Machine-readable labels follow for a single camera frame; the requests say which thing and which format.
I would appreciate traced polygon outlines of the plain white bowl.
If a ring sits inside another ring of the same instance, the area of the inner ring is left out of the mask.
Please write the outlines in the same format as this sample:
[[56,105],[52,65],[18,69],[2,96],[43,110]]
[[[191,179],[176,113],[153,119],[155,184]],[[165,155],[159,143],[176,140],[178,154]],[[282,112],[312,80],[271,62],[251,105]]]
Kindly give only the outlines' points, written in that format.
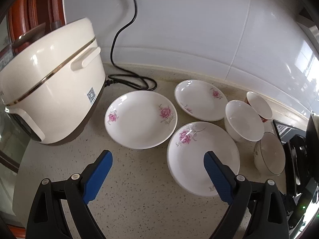
[[256,111],[244,101],[232,100],[225,106],[224,125],[236,142],[258,142],[264,125]]

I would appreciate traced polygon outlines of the floral plate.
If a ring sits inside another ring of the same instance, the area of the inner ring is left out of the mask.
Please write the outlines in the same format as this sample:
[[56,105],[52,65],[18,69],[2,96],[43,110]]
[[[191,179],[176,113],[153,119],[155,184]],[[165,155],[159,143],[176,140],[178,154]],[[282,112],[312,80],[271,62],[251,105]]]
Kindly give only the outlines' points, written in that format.
[[225,117],[228,103],[221,90],[201,80],[184,80],[174,91],[175,100],[187,114],[203,121],[219,121]]
[[178,116],[174,104],[151,91],[134,91],[114,100],[107,109],[104,125],[108,135],[129,149],[149,149],[174,133]]
[[219,160],[239,173],[238,147],[224,129],[209,122],[197,121],[182,126],[172,136],[167,162],[176,183],[197,196],[216,196],[217,190],[204,167],[204,155],[213,151]]

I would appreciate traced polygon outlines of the gold rimmed white bowl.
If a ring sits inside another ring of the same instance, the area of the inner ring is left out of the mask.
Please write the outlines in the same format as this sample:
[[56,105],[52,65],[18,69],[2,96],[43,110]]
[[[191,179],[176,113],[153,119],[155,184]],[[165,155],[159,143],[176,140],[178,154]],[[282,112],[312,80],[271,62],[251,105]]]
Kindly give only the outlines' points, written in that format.
[[284,171],[284,149],[278,137],[271,132],[265,132],[256,143],[253,156],[255,167],[262,175],[279,176]]

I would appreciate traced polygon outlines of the black stove top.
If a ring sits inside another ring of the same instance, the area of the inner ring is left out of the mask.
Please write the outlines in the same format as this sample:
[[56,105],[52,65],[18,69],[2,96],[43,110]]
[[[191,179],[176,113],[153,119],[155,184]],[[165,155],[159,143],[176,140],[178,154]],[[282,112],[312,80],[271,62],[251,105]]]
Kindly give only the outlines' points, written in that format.
[[286,208],[290,238],[318,238],[318,114],[307,130],[273,120],[286,156]]

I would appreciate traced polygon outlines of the red and white bowl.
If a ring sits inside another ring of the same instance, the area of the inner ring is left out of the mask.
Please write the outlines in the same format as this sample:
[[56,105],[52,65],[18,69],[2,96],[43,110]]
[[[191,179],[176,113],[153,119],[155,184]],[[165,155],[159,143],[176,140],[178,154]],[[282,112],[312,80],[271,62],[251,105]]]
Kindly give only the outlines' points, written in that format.
[[258,93],[248,91],[244,101],[256,111],[262,122],[267,122],[273,117],[269,104]]

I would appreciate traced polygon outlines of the cream electric rice cooker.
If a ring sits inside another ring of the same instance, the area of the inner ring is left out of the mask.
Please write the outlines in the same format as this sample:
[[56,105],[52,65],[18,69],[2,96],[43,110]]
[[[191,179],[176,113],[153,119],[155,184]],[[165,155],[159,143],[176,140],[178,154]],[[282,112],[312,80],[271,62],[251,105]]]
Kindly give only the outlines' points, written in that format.
[[1,70],[1,99],[33,140],[57,145],[84,129],[105,71],[93,25],[82,18],[33,42]]

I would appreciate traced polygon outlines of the red wooden door frame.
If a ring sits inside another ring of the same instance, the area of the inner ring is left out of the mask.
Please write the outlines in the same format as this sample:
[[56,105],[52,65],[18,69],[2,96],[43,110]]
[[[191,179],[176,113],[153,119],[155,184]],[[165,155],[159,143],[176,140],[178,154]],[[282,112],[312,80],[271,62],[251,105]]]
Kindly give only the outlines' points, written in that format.
[[16,0],[7,13],[12,52],[17,55],[44,36],[66,25],[63,0]]

